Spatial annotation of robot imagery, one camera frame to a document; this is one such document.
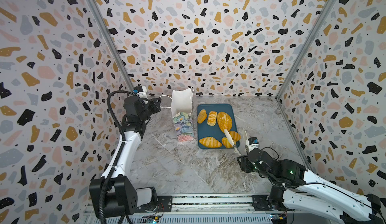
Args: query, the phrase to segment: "tray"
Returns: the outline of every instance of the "tray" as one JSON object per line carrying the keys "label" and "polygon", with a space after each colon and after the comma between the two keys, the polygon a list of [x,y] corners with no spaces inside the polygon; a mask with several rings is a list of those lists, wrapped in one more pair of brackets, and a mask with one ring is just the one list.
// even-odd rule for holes
{"label": "tray", "polygon": [[[209,115],[210,111],[216,111],[219,113],[220,111],[226,112],[229,114],[230,118],[232,119],[232,128],[231,131],[237,132],[237,126],[235,121],[235,116],[233,114],[233,109],[230,104],[200,104],[197,107],[197,115],[200,113],[202,109],[205,109],[206,114]],[[206,121],[208,120],[208,117],[201,123],[197,123],[197,131],[198,131],[198,146],[200,149],[227,149],[224,145],[221,145],[219,148],[208,148],[204,145],[200,144],[200,139],[205,137],[214,137],[217,139],[220,143],[222,143],[222,138],[225,137],[225,134],[220,130],[219,125],[217,124],[214,126],[209,126]]]}

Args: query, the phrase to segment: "gray marble tabletop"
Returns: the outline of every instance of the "gray marble tabletop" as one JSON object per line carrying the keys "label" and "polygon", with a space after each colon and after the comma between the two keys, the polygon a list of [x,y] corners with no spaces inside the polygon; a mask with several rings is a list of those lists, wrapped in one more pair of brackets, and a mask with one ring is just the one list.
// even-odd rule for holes
{"label": "gray marble tabletop", "polygon": [[[162,106],[170,106],[162,98]],[[229,103],[238,132],[246,129],[269,146],[280,159],[303,164],[291,135],[272,98],[193,98],[193,126],[196,140],[178,142],[170,109],[152,115],[137,149],[129,180],[135,188],[154,186],[157,193],[266,193],[270,182],[256,173],[244,173],[233,149],[200,149],[197,145],[197,106]],[[240,141],[239,150],[245,154]],[[265,149],[274,158],[271,149]]]}

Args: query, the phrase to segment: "gift bag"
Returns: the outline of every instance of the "gift bag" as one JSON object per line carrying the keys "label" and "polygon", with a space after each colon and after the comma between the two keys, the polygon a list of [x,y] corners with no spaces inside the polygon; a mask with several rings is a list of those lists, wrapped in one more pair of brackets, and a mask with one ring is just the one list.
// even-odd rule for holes
{"label": "gift bag", "polygon": [[183,91],[173,90],[171,97],[171,116],[179,142],[194,140],[192,124],[193,91],[188,88]]}

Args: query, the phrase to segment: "terrazzo patterned wall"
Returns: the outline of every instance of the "terrazzo patterned wall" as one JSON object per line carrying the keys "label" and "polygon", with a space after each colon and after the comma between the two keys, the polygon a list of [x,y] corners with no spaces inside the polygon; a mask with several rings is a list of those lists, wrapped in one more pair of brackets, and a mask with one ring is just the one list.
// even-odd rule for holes
{"label": "terrazzo patterned wall", "polygon": [[326,0],[96,0],[133,84],[272,96]]}
{"label": "terrazzo patterned wall", "polygon": [[0,0],[0,25],[0,222],[80,223],[125,83],[85,0]]}
{"label": "terrazzo patterned wall", "polygon": [[385,4],[338,0],[280,99],[316,173],[383,198]]}

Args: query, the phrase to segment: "bread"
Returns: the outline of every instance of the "bread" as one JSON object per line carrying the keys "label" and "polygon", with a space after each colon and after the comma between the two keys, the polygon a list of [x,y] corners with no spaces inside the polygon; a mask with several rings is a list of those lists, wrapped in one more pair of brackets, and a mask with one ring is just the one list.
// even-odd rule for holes
{"label": "bread", "polygon": [[232,119],[226,112],[220,111],[218,113],[217,123],[222,132],[224,132],[225,129],[229,131],[232,128]]}
{"label": "bread", "polygon": [[200,124],[206,119],[206,111],[205,109],[201,110],[197,116],[197,122]]}
{"label": "bread", "polygon": [[224,145],[227,149],[233,148],[232,144],[229,143],[228,139],[225,137],[222,138],[222,145]]}
{"label": "bread", "polygon": [[236,142],[241,139],[241,136],[235,131],[230,131],[229,134],[232,137],[232,139]]}
{"label": "bread", "polygon": [[205,137],[203,139],[200,139],[200,144],[204,145],[208,148],[218,148],[221,147],[221,143],[217,141],[214,137]]}
{"label": "bread", "polygon": [[210,111],[208,116],[208,125],[214,126],[216,125],[216,118],[217,118],[217,112],[216,111]]}

